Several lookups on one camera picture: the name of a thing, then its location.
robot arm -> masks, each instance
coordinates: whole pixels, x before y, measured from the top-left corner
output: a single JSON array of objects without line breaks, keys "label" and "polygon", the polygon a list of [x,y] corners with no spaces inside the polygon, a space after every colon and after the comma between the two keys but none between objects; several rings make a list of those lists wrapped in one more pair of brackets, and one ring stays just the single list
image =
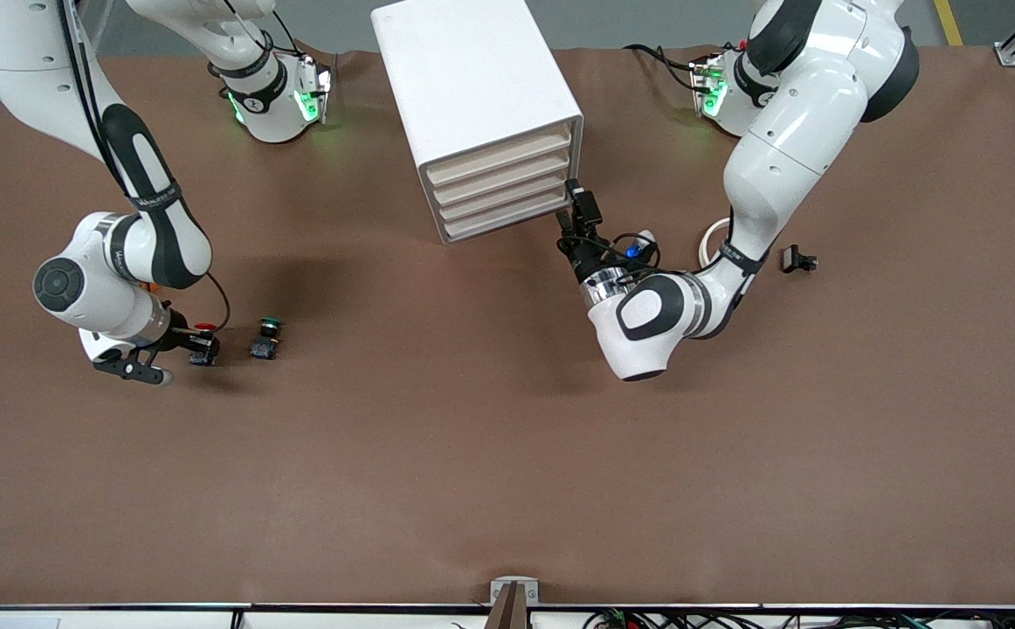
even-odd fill
[{"label": "robot arm", "polygon": [[[811,5],[810,16],[804,4]],[[727,54],[723,64],[706,68],[715,80],[699,107],[712,120],[724,121],[727,131],[746,123],[724,171],[732,203],[729,234],[720,256],[695,274],[658,272],[630,282],[647,266],[626,255],[611,256],[606,266],[580,276],[597,340],[619,378],[663,373],[680,340],[721,333],[771,243],[856,125],[891,111],[910,90],[918,56],[892,19],[899,3],[866,4],[872,12],[861,15],[859,3],[843,0],[770,0],[756,13],[750,46],[768,28],[784,28],[798,40],[799,24],[791,20],[800,16],[810,23],[804,31],[810,36],[784,44],[795,49],[774,54],[761,44],[760,55],[751,49]],[[769,92],[773,97],[764,96]],[[580,202],[580,196],[573,199]],[[563,223],[563,235],[570,223]]]},{"label": "robot arm", "polygon": [[183,36],[228,88],[235,118],[256,139],[285,142],[324,123],[329,69],[309,55],[279,51],[252,20],[275,0],[128,0],[139,15]]},{"label": "robot arm", "polygon": [[[136,210],[81,220],[68,247],[38,270],[35,296],[46,311],[80,329],[97,369],[164,383],[168,373],[137,361],[137,351],[204,349],[215,339],[188,330],[185,319],[140,282],[192,286],[208,271],[212,250],[147,126],[116,94],[91,44],[78,39],[76,13],[65,0],[0,0],[4,107],[28,127],[104,162]],[[132,354],[124,359],[124,351]]]}]

gray floor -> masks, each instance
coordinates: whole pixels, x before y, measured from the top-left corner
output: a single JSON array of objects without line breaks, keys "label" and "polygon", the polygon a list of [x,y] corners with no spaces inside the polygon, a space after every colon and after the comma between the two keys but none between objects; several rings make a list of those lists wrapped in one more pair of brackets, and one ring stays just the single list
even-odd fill
[{"label": "gray floor", "polygon": [[[376,51],[368,13],[392,0],[281,0],[279,12],[294,36],[323,51]],[[1015,28],[1015,0],[951,0],[967,44],[992,44]],[[83,0],[89,7],[88,30],[109,0]],[[665,48],[738,41],[752,19],[752,5],[743,0],[528,0],[552,48],[620,48],[630,43]],[[946,44],[934,0],[906,0],[899,22],[911,25],[919,45]],[[280,37],[268,19],[267,30]],[[175,32],[143,19],[124,0],[113,0],[101,55],[197,55]]]}]

green light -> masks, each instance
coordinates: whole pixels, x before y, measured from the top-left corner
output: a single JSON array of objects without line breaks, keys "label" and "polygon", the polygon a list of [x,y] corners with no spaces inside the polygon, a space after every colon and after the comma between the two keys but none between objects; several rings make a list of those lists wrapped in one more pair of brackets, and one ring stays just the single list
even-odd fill
[{"label": "green light", "polygon": [[708,117],[715,117],[721,111],[721,100],[724,99],[724,95],[729,91],[729,86],[721,80],[718,82],[717,87],[712,88],[710,92],[705,96],[705,115]]},{"label": "green light", "polygon": [[294,97],[297,100],[298,109],[301,111],[301,118],[307,121],[307,123],[313,123],[317,120],[317,98],[310,94],[301,94],[301,92],[294,91]]},{"label": "green light", "polygon": [[240,124],[244,124],[244,115],[240,113],[240,104],[235,103],[235,96],[231,95],[231,91],[228,92],[228,102],[231,103],[231,109],[235,111],[235,120]]}]

small black object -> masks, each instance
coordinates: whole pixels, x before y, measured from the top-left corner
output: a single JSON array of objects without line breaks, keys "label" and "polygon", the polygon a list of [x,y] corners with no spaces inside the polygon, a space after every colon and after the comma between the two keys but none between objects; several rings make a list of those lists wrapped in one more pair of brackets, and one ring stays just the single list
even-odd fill
[{"label": "small black object", "polygon": [[279,335],[283,331],[283,323],[275,318],[260,319],[260,335],[252,341],[252,356],[273,361],[279,351]]},{"label": "small black object", "polygon": [[818,268],[818,256],[802,255],[799,253],[799,246],[792,246],[784,250],[782,268],[784,274],[790,274],[796,268],[802,268],[808,274]]}]

metal bracket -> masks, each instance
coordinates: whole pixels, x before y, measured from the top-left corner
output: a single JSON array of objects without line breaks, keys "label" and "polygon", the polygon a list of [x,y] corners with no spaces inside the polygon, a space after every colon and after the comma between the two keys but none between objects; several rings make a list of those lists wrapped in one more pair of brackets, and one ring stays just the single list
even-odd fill
[{"label": "metal bracket", "polygon": [[1004,45],[1000,41],[995,41],[993,44],[993,51],[998,55],[998,61],[1003,67],[1015,67],[1015,55],[1008,57],[1003,47]]},{"label": "metal bracket", "polygon": [[492,580],[492,584],[488,586],[488,592],[490,592],[488,605],[496,605],[496,599],[499,598],[500,590],[504,590],[513,581],[519,582],[521,588],[523,588],[523,601],[527,604],[527,607],[539,605],[539,580],[533,576],[500,576],[499,578],[495,578],[495,580]]}]

